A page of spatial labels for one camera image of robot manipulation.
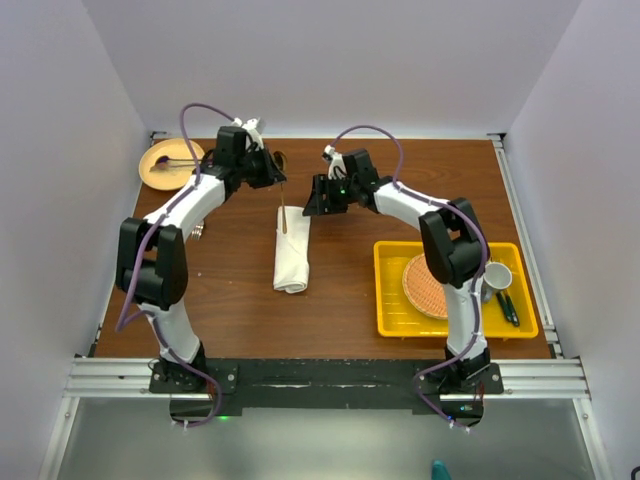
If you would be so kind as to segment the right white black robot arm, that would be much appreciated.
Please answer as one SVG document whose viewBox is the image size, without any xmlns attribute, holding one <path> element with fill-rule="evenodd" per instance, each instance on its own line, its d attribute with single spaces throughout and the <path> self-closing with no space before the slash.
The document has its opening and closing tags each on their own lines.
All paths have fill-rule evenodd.
<svg viewBox="0 0 640 480">
<path fill-rule="evenodd" d="M 481 301 L 489 248 L 471 203 L 439 199 L 381 177 L 365 149 L 340 154 L 328 145 L 322 157 L 328 172 L 313 177 L 303 214 L 341 214 L 359 204 L 419 231 L 425 264 L 444 289 L 448 321 L 446 360 L 422 375 L 444 370 L 452 390 L 469 392 L 490 364 Z"/>
</svg>

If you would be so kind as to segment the aluminium right side rail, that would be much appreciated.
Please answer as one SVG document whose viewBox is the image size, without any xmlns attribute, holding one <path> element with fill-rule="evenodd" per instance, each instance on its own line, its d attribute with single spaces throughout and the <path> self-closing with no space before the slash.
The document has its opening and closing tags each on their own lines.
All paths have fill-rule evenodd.
<svg viewBox="0 0 640 480">
<path fill-rule="evenodd" d="M 530 241 L 529 232 L 524 220 L 518 193 L 513 180 L 509 159 L 506 154 L 506 149 L 504 146 L 504 139 L 506 135 L 488 134 L 487 137 L 493 145 L 498 166 L 501 172 L 516 230 L 518 233 L 524 263 L 527 268 L 527 275 L 529 283 L 531 285 L 534 304 L 536 307 L 536 311 L 538 312 L 541 319 L 542 329 L 544 331 L 546 342 L 549 346 L 551 356 L 553 358 L 564 359 L 565 356 L 563 348 L 557 333 L 554 320 L 552 318 L 551 311 L 549 309 L 547 295 L 542 284 L 539 268 Z"/>
</svg>

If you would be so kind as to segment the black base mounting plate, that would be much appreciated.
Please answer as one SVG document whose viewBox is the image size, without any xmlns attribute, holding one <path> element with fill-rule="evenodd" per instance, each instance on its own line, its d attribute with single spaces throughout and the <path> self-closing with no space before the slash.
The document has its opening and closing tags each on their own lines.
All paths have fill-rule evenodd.
<svg viewBox="0 0 640 480">
<path fill-rule="evenodd" d="M 467 380 L 451 369 L 431 371 L 431 360 L 407 359 L 231 359 L 210 358 L 203 379 L 165 360 L 151 363 L 149 390 L 170 398 L 177 420 L 200 420 L 214 409 L 221 417 L 249 409 L 409 410 L 439 407 L 448 418 L 473 426 L 484 401 L 504 391 L 492 363 Z"/>
</svg>

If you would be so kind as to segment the aluminium rail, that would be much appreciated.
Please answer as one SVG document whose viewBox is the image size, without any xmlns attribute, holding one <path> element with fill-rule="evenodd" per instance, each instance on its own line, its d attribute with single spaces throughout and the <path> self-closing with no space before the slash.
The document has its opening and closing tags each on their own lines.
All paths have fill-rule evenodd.
<svg viewBox="0 0 640 480">
<path fill-rule="evenodd" d="M 488 134 L 487 137 L 493 145 L 498 166 L 501 172 L 516 230 L 518 233 L 524 263 L 527 268 L 527 275 L 529 283 L 531 285 L 534 304 L 536 307 L 536 311 L 538 312 L 541 319 L 542 329 L 544 331 L 546 342 L 549 346 L 551 356 L 553 358 L 564 359 L 565 356 L 563 348 L 557 333 L 554 320 L 552 318 L 551 311 L 549 309 L 547 295 L 542 284 L 539 268 L 530 241 L 529 232 L 524 220 L 518 193 L 513 180 L 509 159 L 506 154 L 506 149 L 504 146 L 504 139 L 506 135 Z"/>
<path fill-rule="evenodd" d="M 514 399 L 589 399 L 582 363 L 569 359 L 499 360 L 503 395 Z M 69 398 L 144 398 L 150 395 L 146 358 L 78 358 L 63 395 Z"/>
</svg>

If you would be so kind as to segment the silver fork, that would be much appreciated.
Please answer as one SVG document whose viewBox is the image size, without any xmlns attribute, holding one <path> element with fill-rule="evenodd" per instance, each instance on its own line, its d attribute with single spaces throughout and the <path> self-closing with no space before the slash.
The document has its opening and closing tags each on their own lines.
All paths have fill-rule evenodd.
<svg viewBox="0 0 640 480">
<path fill-rule="evenodd" d="M 193 240 L 199 240 L 202 237 L 202 234 L 204 232 L 204 228 L 205 228 L 205 223 L 204 222 L 200 222 L 198 224 L 196 224 L 193 228 L 193 230 L 191 231 L 190 234 L 190 238 Z"/>
</svg>

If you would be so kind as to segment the aluminium front rail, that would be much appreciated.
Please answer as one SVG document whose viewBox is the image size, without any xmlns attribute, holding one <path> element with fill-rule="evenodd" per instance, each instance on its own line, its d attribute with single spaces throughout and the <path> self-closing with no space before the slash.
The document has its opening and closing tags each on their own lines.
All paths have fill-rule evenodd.
<svg viewBox="0 0 640 480">
<path fill-rule="evenodd" d="M 499 360 L 503 395 L 514 399 L 589 399 L 582 363 L 569 359 Z M 144 398 L 150 395 L 146 358 L 78 358 L 63 395 L 69 398 Z"/>
</svg>

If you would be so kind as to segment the gold spoon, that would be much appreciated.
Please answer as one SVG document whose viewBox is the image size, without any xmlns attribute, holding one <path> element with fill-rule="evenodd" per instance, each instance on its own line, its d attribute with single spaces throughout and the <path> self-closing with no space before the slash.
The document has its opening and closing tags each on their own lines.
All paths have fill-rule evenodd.
<svg viewBox="0 0 640 480">
<path fill-rule="evenodd" d="M 276 151 L 274 153 L 274 160 L 275 160 L 275 164 L 278 167 L 278 169 L 280 170 L 280 172 L 282 174 L 286 173 L 286 169 L 287 169 L 287 158 L 286 155 L 281 152 L 281 151 Z M 285 192 L 284 192 L 284 183 L 285 181 L 283 181 L 280 184 L 280 214 L 281 214 L 281 231 L 284 235 L 287 234 L 288 232 L 288 225 L 287 225 L 287 217 L 286 217 L 286 202 L 285 202 Z"/>
</svg>

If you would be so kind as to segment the grey ceramic mug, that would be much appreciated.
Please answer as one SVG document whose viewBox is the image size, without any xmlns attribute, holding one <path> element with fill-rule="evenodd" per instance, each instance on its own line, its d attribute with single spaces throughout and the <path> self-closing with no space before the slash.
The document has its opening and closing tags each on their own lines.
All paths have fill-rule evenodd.
<svg viewBox="0 0 640 480">
<path fill-rule="evenodd" d="M 509 267 L 500 262 L 488 262 L 481 286 L 481 301 L 488 303 L 494 294 L 506 290 L 512 283 L 513 275 Z"/>
</svg>

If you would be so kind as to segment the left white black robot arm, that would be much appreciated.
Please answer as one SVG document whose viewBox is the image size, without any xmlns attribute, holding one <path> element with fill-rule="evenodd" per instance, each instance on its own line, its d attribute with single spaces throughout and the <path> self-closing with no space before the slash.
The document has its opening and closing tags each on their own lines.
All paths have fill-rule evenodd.
<svg viewBox="0 0 640 480">
<path fill-rule="evenodd" d="M 143 219 L 128 218 L 119 232 L 116 287 L 137 305 L 159 344 L 160 376 L 185 392 L 210 389 L 201 340 L 188 318 L 184 296 L 189 274 L 186 239 L 242 185 L 253 189 L 285 181 L 281 162 L 265 146 L 262 122 L 235 120 L 218 130 L 214 149 L 186 185 Z"/>
</svg>

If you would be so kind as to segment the white cloth napkin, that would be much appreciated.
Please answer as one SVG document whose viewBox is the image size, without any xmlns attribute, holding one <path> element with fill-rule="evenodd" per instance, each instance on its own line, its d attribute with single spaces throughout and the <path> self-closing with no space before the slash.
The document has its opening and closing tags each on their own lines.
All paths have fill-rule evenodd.
<svg viewBox="0 0 640 480">
<path fill-rule="evenodd" d="M 280 207 L 277 210 L 273 288 L 288 294 L 303 292 L 309 281 L 308 247 L 311 219 L 303 209 L 286 206 L 288 232 L 281 231 Z"/>
</svg>

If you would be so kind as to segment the woven wicker basket plate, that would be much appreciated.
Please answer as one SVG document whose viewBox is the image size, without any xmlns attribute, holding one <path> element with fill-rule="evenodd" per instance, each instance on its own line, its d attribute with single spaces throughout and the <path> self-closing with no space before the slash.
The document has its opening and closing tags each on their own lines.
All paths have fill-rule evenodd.
<svg viewBox="0 0 640 480">
<path fill-rule="evenodd" d="M 408 301 L 422 314 L 447 319 L 444 287 L 430 272 L 424 254 L 412 258 L 404 269 L 402 287 Z"/>
</svg>

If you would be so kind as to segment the teal cloth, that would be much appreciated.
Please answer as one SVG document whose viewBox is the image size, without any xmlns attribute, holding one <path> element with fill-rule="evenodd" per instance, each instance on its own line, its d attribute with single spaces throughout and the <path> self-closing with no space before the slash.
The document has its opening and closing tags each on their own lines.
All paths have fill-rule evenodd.
<svg viewBox="0 0 640 480">
<path fill-rule="evenodd" d="M 451 480 L 446 465 L 440 460 L 434 460 L 431 465 L 431 480 Z"/>
</svg>

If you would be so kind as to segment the purple spoon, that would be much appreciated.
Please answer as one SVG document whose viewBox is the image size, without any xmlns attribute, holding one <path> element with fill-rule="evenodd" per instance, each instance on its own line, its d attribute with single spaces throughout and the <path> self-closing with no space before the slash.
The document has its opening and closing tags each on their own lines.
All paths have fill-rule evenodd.
<svg viewBox="0 0 640 480">
<path fill-rule="evenodd" d="M 176 159 L 168 156 L 159 157 L 155 163 L 149 168 L 150 172 L 169 171 L 176 169 L 193 170 L 198 161 L 193 159 Z"/>
</svg>

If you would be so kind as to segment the beige round plate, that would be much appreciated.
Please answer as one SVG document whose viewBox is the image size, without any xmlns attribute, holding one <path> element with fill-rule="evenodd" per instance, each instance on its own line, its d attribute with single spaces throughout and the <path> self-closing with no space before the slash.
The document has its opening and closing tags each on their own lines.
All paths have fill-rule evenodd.
<svg viewBox="0 0 640 480">
<path fill-rule="evenodd" d="M 141 157 L 138 171 L 142 182 L 153 189 L 161 191 L 181 189 L 189 181 L 195 168 L 193 170 L 176 169 L 150 172 L 149 168 L 161 156 L 176 159 L 193 159 L 189 147 L 182 138 L 162 140 L 149 148 Z"/>
</svg>

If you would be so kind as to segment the green handled snips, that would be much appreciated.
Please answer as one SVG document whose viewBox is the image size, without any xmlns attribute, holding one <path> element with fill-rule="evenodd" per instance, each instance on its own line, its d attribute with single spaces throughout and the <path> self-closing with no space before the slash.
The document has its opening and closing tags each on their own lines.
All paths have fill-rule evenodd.
<svg viewBox="0 0 640 480">
<path fill-rule="evenodd" d="M 513 326 L 515 327 L 519 327 L 520 326 L 520 321 L 515 309 L 515 306 L 513 304 L 513 301 L 511 300 L 511 297 L 506 294 L 506 293 L 502 293 L 502 292 L 498 292 L 496 294 L 496 298 L 498 300 L 498 303 L 500 305 L 500 308 L 505 316 L 505 319 Z"/>
</svg>

